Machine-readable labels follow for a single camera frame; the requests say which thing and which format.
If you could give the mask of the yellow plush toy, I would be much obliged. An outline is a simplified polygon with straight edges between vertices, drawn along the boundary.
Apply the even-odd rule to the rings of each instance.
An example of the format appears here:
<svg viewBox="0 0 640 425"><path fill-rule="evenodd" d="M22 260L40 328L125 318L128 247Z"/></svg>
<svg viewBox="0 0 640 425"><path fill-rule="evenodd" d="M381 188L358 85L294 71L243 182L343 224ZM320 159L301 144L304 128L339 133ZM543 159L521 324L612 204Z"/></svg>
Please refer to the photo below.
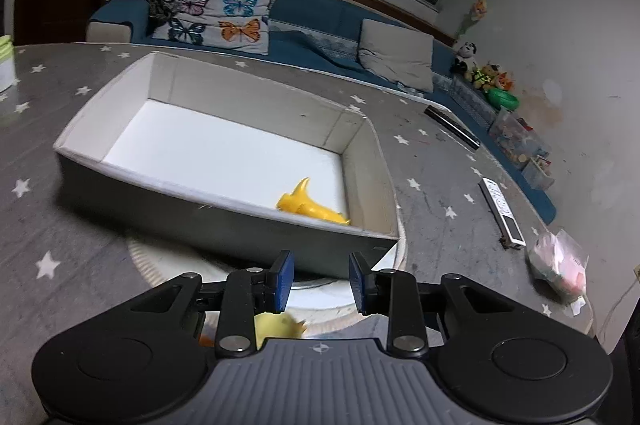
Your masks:
<svg viewBox="0 0 640 425"><path fill-rule="evenodd" d="M302 338L306 331L304 321L297 321L288 312L262 312L254 316L256 347L262 348L268 338Z"/></svg>

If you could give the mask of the yellow plastic shark toy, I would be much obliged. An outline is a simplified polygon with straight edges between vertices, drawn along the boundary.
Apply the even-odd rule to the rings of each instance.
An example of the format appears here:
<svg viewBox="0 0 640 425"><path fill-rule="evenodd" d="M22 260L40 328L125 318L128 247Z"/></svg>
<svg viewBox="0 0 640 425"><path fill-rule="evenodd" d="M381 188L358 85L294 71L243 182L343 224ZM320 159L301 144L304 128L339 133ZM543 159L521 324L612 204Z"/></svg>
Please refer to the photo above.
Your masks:
<svg viewBox="0 0 640 425"><path fill-rule="evenodd" d="M277 210L285 211L286 213L301 215L309 218L314 218L323 221L329 221L329 223L337 223L338 225L350 225L350 220L347 219L340 212L320 205L308 194L308 185L310 178L304 178L298 182L298 185L291 193L284 193L277 203Z"/></svg>

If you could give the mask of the round white table hotplate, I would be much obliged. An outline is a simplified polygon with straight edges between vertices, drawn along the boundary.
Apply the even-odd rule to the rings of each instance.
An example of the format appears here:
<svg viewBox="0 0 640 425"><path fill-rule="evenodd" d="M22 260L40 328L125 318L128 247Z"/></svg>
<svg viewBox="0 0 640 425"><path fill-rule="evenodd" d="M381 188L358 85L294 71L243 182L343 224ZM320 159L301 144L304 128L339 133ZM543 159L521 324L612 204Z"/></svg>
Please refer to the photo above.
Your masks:
<svg viewBox="0 0 640 425"><path fill-rule="evenodd" d="M195 272L204 282L221 282L234 270L225 263L206 259L188 246L132 234L126 243L132 262L153 287L184 272ZM364 319L356 310L349 283L337 279L296 281L286 312L305 323L307 337L338 332Z"/></svg>

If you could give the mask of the grey cardboard box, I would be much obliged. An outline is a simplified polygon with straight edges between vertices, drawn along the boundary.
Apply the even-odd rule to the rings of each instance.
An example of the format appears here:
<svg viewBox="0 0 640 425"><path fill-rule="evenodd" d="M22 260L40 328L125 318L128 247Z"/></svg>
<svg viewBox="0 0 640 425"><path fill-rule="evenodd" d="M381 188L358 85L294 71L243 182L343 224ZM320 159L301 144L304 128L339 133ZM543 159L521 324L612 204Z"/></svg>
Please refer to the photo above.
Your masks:
<svg viewBox="0 0 640 425"><path fill-rule="evenodd" d="M343 278L398 242L395 189L366 116L280 82L163 52L129 65L55 141L77 205L198 249ZM338 225L277 210L310 178Z"/></svg>

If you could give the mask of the white remote control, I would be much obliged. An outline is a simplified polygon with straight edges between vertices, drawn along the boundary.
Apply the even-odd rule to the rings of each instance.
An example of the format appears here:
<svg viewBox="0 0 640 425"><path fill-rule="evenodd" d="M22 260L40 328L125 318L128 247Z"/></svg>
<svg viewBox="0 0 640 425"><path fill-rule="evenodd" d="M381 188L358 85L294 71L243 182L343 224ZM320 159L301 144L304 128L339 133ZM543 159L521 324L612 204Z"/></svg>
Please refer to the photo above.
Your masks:
<svg viewBox="0 0 640 425"><path fill-rule="evenodd" d="M483 177L480 179L480 191L483 192L492 215L496 219L501 232L500 243L502 246L505 249L525 249L524 235L498 183Z"/></svg>

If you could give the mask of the black remote control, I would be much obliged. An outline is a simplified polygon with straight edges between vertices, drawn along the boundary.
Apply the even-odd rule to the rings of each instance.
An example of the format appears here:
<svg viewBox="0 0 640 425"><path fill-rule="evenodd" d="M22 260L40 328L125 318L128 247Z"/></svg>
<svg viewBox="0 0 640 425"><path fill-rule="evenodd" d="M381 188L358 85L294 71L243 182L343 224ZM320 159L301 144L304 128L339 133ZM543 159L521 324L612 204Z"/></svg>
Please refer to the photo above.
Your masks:
<svg viewBox="0 0 640 425"><path fill-rule="evenodd" d="M439 125L447 129L468 148L472 148L473 151L477 151L480 148L480 139L478 139L472 131L460 124L460 122L456 122L443 111L440 111L433 105L427 105L424 114L433 119L434 122L438 122Z"/></svg>

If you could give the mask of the clear plastic bag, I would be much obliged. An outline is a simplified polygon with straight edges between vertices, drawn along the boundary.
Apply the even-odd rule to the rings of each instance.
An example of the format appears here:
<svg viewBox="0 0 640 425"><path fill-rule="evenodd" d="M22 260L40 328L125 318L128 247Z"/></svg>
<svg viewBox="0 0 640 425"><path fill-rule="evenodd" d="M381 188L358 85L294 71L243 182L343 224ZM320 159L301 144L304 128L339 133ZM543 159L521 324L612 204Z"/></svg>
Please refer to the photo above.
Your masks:
<svg viewBox="0 0 640 425"><path fill-rule="evenodd" d="M536 238L527 251L534 278L547 283L567 314L577 317L587 304L588 255L564 229L558 233L546 232Z"/></svg>

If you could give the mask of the clear toy storage bin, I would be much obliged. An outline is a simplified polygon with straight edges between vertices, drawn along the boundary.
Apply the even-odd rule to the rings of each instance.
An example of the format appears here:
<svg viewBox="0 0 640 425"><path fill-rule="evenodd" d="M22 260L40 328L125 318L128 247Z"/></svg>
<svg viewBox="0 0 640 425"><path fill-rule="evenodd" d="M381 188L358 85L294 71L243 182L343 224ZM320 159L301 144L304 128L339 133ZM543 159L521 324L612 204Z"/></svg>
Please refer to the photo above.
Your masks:
<svg viewBox="0 0 640 425"><path fill-rule="evenodd" d="M503 107L488 133L532 189L550 188L554 183L551 148L524 119Z"/></svg>

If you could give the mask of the grey plain cushion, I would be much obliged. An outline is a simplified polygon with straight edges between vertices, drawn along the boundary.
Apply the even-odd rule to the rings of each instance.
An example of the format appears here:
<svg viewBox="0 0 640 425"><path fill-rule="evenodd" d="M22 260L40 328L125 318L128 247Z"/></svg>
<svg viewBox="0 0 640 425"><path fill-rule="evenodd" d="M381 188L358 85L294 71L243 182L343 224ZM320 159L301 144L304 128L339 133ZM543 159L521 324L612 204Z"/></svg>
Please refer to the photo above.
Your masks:
<svg viewBox="0 0 640 425"><path fill-rule="evenodd" d="M432 35L365 18L361 21L358 61L393 84L431 93Z"/></svg>

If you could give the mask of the green toy bowl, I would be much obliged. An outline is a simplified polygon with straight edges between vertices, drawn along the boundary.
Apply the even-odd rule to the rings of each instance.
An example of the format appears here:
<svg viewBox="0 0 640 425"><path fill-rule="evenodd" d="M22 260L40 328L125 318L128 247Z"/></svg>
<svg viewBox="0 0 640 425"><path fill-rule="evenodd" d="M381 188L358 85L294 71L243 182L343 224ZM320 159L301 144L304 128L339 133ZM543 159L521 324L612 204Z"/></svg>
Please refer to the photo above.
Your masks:
<svg viewBox="0 0 640 425"><path fill-rule="evenodd" d="M513 112L520 106L520 100L514 94L499 88L490 88L487 93L487 99L496 110L505 108Z"/></svg>

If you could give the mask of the colourful small plush toys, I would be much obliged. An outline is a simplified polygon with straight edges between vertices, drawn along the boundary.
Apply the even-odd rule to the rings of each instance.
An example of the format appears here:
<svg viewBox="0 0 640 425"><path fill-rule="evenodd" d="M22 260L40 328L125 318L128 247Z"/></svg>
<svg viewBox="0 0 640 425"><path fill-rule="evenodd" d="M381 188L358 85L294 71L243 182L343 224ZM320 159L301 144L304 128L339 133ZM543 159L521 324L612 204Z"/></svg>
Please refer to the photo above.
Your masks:
<svg viewBox="0 0 640 425"><path fill-rule="evenodd" d="M488 93L491 89L509 92L513 88L511 75L501 70L498 64L487 63L474 70L471 78L472 86L477 90Z"/></svg>

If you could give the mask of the panda plush toy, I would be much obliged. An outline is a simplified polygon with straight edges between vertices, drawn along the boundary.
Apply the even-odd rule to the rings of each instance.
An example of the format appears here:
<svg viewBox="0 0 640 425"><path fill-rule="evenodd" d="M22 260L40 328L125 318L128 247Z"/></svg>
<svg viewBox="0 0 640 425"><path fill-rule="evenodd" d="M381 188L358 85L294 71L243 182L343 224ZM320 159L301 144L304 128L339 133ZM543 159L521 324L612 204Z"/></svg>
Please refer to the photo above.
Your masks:
<svg viewBox="0 0 640 425"><path fill-rule="evenodd" d="M451 74L463 76L465 79L471 79L477 69L477 62L475 61L476 52L476 44L469 41L462 44L454 56L454 62L450 67Z"/></svg>

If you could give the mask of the blue sofa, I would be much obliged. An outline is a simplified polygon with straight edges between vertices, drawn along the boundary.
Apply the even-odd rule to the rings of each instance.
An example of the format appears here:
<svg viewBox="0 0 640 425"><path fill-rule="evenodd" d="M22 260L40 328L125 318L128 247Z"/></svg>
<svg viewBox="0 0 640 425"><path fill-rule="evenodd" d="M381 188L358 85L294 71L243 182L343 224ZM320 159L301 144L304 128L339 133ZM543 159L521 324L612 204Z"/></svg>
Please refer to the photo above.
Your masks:
<svg viewBox="0 0 640 425"><path fill-rule="evenodd" d="M410 93L408 85L398 86L378 77L357 61L361 22L366 18L385 24L391 22L389 18L345 0L276 0L269 18L270 49L265 59ZM160 46L162 42L151 37L152 26L151 10L146 0L108 0L90 18L87 39ZM450 74L454 50L435 39L427 53L432 57L434 90L420 90L416 95L453 111L494 154L542 221L547 225L552 223L556 208L547 193L529 184L520 168L489 137L489 128L498 117L498 111L465 85L460 77Z"/></svg>

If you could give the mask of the butterfly print cushion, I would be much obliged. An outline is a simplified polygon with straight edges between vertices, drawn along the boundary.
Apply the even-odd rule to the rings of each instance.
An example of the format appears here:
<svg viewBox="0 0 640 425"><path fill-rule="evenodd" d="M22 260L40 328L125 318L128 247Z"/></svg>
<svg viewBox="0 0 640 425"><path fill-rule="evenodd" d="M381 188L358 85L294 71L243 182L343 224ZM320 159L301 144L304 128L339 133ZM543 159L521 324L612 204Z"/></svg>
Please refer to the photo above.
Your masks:
<svg viewBox="0 0 640 425"><path fill-rule="evenodd" d="M276 0L164 0L168 20L152 37L194 47L266 55L269 18Z"/></svg>

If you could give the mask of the white jar green lid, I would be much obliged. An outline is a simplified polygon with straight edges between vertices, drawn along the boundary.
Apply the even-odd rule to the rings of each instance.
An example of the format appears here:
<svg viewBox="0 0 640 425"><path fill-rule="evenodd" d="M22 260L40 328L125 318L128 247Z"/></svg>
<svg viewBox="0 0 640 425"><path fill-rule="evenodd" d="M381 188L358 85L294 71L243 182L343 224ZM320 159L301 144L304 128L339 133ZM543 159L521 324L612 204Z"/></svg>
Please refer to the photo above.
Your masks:
<svg viewBox="0 0 640 425"><path fill-rule="evenodd" d="M0 37L0 92L14 85L16 78L14 45L9 35Z"/></svg>

